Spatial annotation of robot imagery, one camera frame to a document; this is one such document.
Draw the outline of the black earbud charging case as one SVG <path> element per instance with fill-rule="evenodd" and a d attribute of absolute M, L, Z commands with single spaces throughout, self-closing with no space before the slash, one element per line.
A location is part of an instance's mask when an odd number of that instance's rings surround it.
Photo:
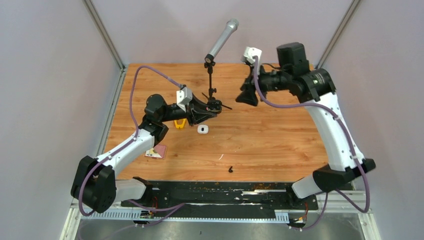
<path fill-rule="evenodd" d="M 206 110 L 215 114 L 220 114 L 222 112 L 222 102 L 218 99 L 209 100 L 206 103 Z"/>

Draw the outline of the white earbud charging case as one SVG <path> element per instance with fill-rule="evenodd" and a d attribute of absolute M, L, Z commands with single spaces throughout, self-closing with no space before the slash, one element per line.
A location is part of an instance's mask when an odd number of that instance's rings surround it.
<path fill-rule="evenodd" d="M 205 124 L 201 124 L 197 126 L 197 132 L 199 134 L 205 135 L 209 133 L 209 126 Z"/>

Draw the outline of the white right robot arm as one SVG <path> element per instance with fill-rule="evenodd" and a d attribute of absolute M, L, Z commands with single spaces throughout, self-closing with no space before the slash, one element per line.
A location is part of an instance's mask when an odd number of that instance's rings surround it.
<path fill-rule="evenodd" d="M 323 68 L 310 69 L 305 46 L 299 42 L 277 47 L 279 68 L 266 71 L 261 64 L 262 51 L 246 47 L 241 60 L 250 67 L 236 102 L 256 107 L 259 101 L 278 108 L 267 100 L 271 91 L 289 91 L 311 116 L 319 132 L 328 157 L 328 163 L 307 177 L 295 181 L 285 195 L 286 204 L 298 209 L 306 198 L 328 193 L 376 168 L 372 158 L 366 158 L 355 144 L 343 118 L 336 87 L 330 74 Z"/>

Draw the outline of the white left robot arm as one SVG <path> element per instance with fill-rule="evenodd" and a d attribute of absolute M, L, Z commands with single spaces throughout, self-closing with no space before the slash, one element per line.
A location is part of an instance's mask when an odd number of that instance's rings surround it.
<path fill-rule="evenodd" d="M 91 212 L 103 213 L 113 203 L 128 200 L 142 207 L 149 206 L 153 201 L 152 185 L 140 177 L 119 180 L 120 172 L 164 139 L 169 130 L 166 122 L 186 119 L 190 126 L 199 125 L 217 117 L 223 108 L 222 101 L 215 97 L 202 102 L 184 90 L 177 91 L 176 99 L 176 103 L 167 104 L 160 94 L 149 96 L 142 122 L 136 125 L 130 137 L 101 155 L 87 155 L 80 160 L 71 195 L 78 200 L 84 216 L 90 216 Z M 91 212 L 85 212 L 84 206 Z"/>

